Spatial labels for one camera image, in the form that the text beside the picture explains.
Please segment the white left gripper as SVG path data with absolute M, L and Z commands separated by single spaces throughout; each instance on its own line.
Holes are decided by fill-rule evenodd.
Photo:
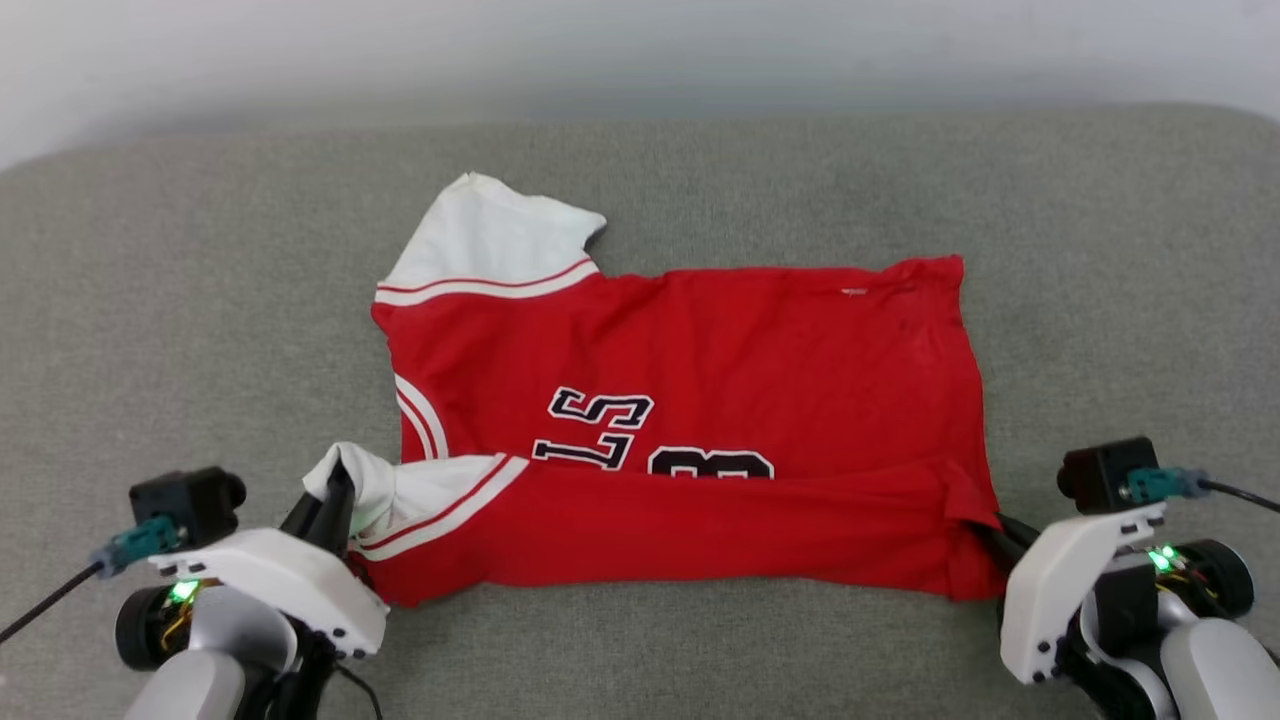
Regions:
M 303 492 L 279 529 L 238 530 L 211 544 L 151 559 L 188 588 L 186 594 L 166 592 L 165 606 L 175 616 L 161 626 L 161 653 L 175 653 L 193 637 L 195 601 L 209 582 L 319 632 L 347 657 L 381 650 L 389 609 L 346 562 L 358 493 L 340 459 L 323 489 L 324 500 Z

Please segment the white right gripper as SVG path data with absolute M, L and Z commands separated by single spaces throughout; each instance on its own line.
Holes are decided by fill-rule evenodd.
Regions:
M 997 512 L 1001 529 L 970 524 L 995 569 L 1007 578 L 1000 657 L 1021 684 L 1047 680 L 1055 646 L 1103 577 L 1138 571 L 1151 584 L 1156 565 L 1143 550 L 1167 505 L 1069 518 L 1042 533 Z M 1021 556 L 1021 547 L 1030 547 Z

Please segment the red and white jersey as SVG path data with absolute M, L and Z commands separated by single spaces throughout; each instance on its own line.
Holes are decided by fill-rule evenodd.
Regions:
M 401 454 L 334 443 L 351 562 L 392 605 L 474 585 L 1004 579 L 960 258 L 607 275 L 598 213 L 467 173 L 371 315 Z

